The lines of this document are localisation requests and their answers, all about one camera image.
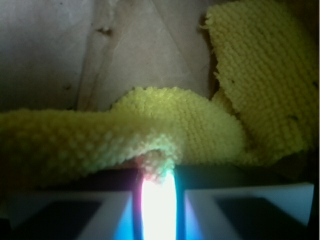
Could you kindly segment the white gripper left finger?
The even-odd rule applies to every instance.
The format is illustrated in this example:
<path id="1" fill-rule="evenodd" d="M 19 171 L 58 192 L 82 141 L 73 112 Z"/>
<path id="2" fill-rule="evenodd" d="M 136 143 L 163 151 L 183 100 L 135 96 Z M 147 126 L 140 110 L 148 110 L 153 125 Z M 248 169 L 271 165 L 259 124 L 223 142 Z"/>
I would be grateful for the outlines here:
<path id="1" fill-rule="evenodd" d="M 71 183 L 10 192 L 3 240 L 138 240 L 136 169 L 104 170 Z"/>

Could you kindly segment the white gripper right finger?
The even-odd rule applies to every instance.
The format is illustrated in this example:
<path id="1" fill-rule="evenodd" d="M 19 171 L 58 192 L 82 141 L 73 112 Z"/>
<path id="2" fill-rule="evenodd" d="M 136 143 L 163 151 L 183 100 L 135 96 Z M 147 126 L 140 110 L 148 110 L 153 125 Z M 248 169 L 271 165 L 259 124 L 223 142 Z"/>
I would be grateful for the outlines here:
<path id="1" fill-rule="evenodd" d="M 179 166 L 179 240 L 312 240 L 315 185 L 262 167 Z"/>

